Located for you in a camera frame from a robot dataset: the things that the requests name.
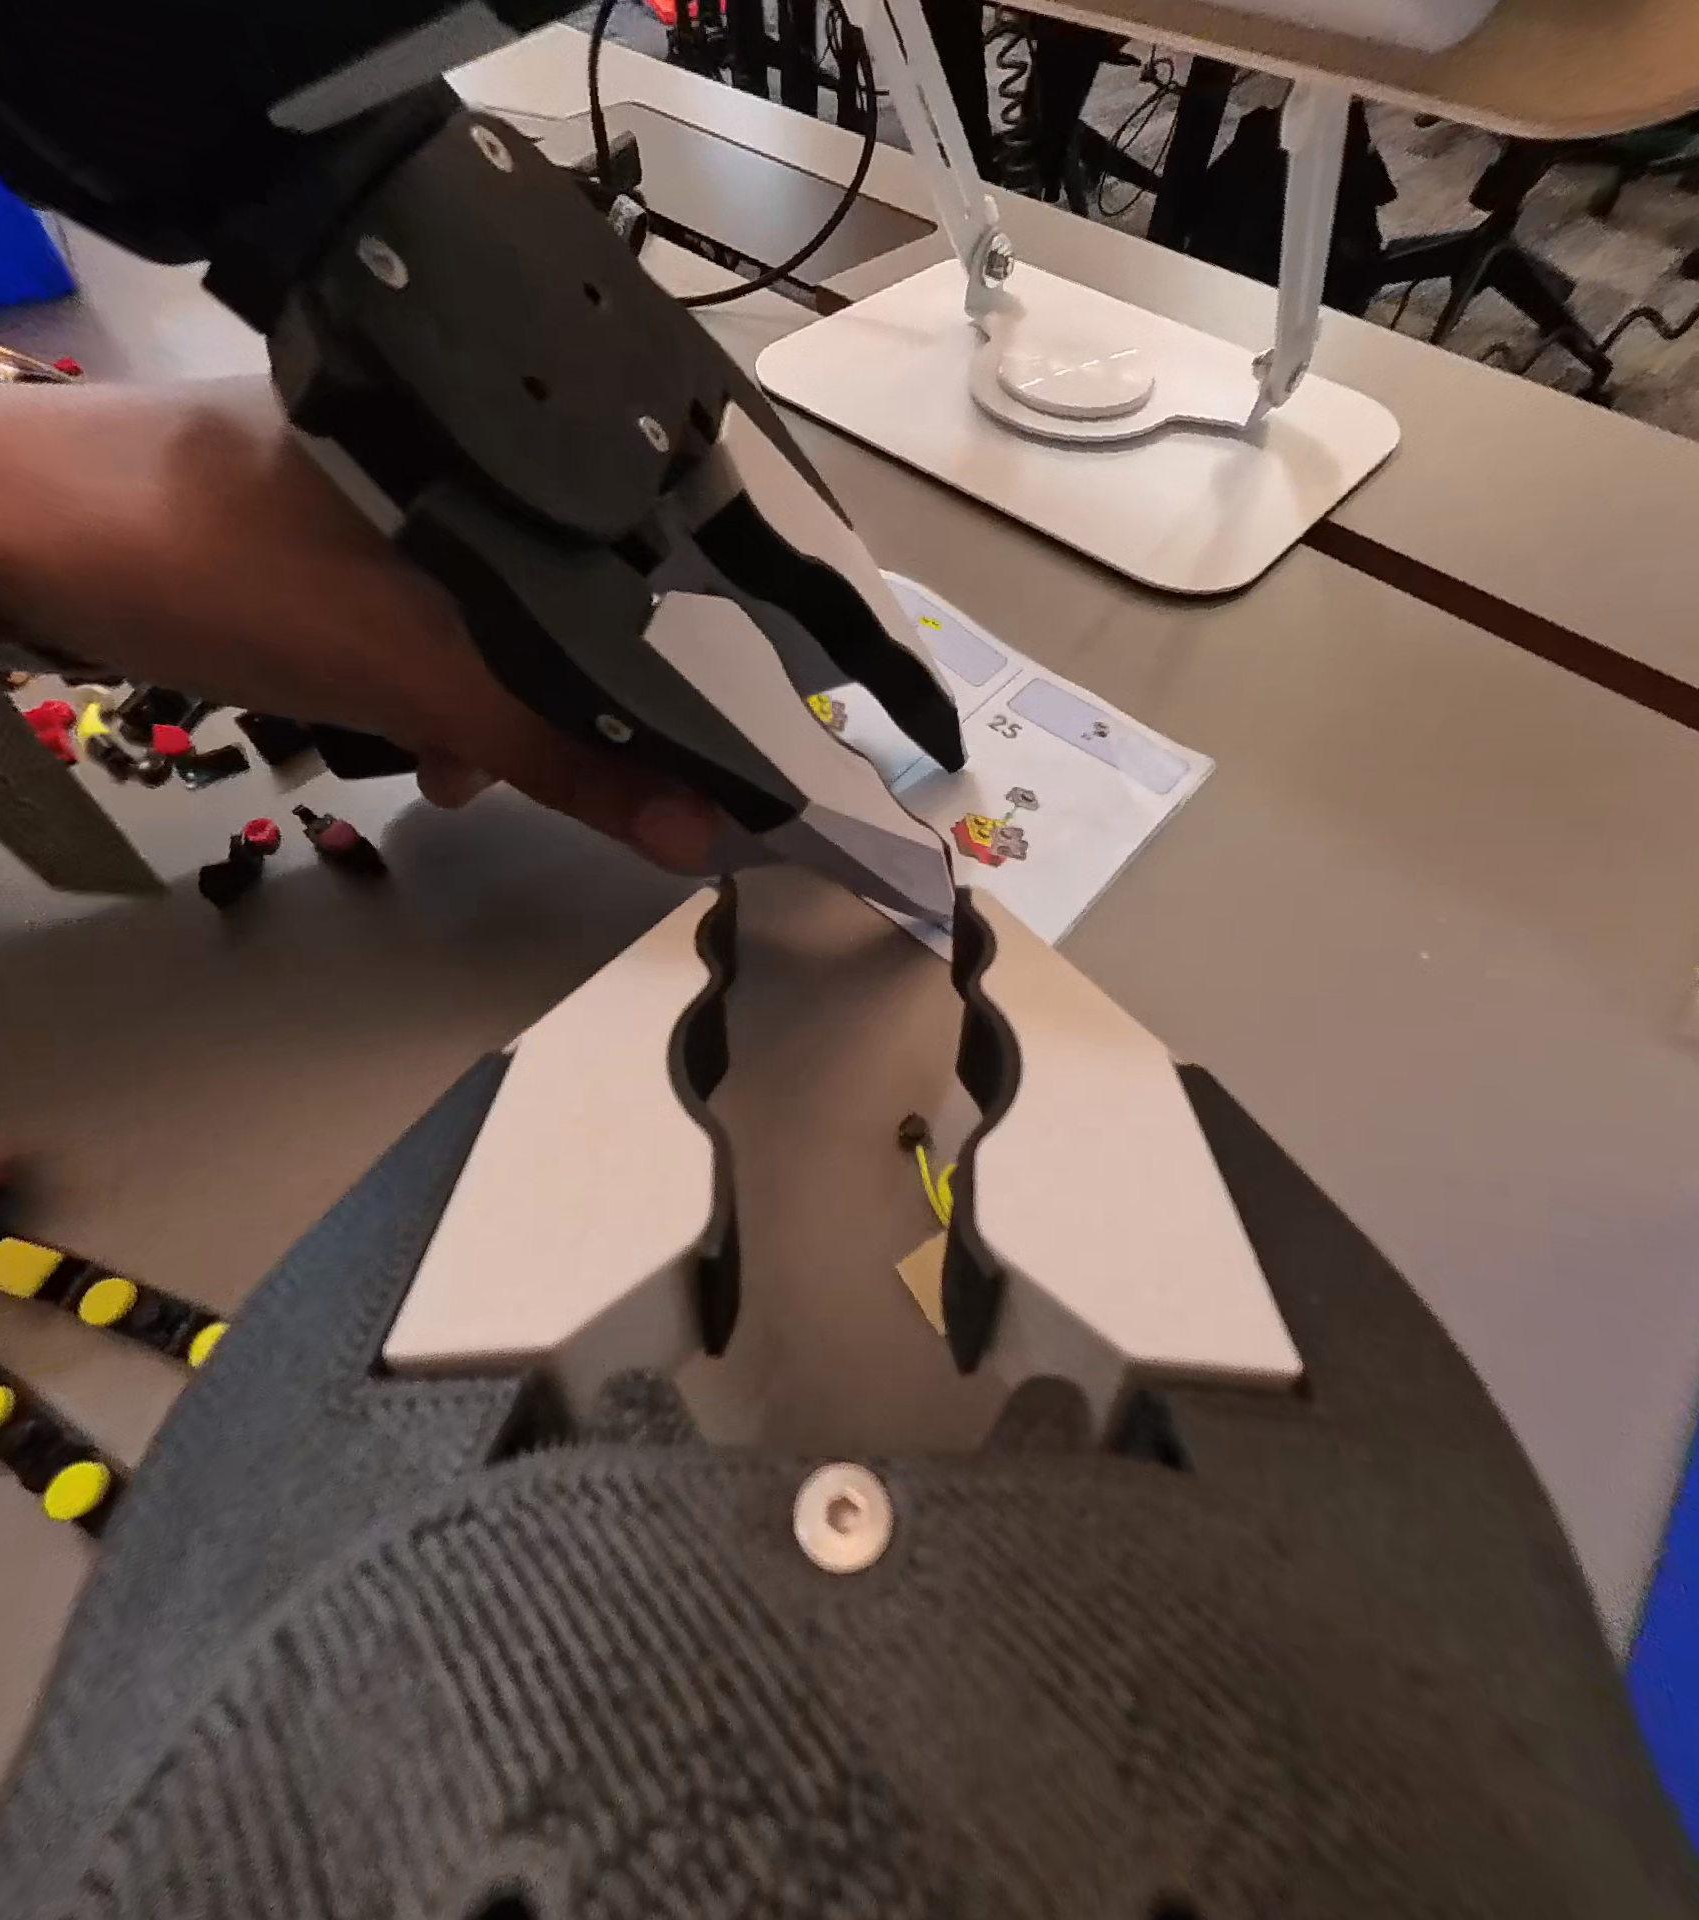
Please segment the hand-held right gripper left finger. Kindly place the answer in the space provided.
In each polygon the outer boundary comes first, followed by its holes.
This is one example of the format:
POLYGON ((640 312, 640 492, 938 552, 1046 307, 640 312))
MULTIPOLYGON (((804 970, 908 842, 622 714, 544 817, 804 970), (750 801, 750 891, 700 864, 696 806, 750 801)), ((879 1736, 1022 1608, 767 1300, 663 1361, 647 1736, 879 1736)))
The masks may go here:
POLYGON ((405 1379, 668 1376, 739 1323, 739 1195, 712 1096, 739 893, 686 896, 509 1046, 384 1333, 405 1379))

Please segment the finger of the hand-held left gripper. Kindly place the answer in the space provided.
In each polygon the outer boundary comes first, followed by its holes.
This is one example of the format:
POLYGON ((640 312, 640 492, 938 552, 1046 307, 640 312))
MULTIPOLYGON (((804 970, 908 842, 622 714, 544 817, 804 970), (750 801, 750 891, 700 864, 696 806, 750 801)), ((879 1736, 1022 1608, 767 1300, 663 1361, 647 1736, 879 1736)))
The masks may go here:
POLYGON ((732 600, 675 589, 607 621, 604 712, 633 762, 707 806, 696 875, 798 864, 910 921, 952 926, 943 838, 814 719, 732 600))
POLYGON ((745 597, 882 706, 938 768, 966 764, 955 701, 860 534, 736 359, 696 362, 696 545, 745 597))

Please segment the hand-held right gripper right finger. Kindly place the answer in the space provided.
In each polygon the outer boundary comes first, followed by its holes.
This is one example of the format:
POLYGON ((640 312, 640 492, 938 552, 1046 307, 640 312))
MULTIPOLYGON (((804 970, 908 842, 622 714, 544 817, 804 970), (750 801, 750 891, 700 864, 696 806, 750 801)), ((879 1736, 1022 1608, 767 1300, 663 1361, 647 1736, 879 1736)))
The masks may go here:
POLYGON ((938 1304, 955 1373, 1003 1382, 1297 1382, 1237 1203, 1167 1046, 995 893, 958 891, 938 1304))

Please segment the lego instruction booklet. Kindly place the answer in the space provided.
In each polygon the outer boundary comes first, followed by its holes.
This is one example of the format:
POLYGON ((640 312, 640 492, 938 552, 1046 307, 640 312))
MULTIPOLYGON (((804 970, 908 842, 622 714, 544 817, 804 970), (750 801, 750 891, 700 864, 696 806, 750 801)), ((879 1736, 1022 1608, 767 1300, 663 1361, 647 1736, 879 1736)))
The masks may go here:
POLYGON ((1057 946, 1214 771, 1195 754, 887 572, 955 699, 966 764, 919 754, 851 683, 810 699, 887 788, 943 833, 958 886, 1002 896, 1057 946))

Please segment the person's left hand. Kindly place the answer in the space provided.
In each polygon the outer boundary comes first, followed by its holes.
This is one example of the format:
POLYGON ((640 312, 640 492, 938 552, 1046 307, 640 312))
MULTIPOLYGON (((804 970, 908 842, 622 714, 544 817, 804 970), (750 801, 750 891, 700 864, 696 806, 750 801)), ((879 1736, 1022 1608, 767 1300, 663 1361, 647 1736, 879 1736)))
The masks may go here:
POLYGON ((266 380, 0 380, 0 643, 384 736, 437 806, 504 781, 659 868, 713 868, 717 808, 515 701, 266 380))

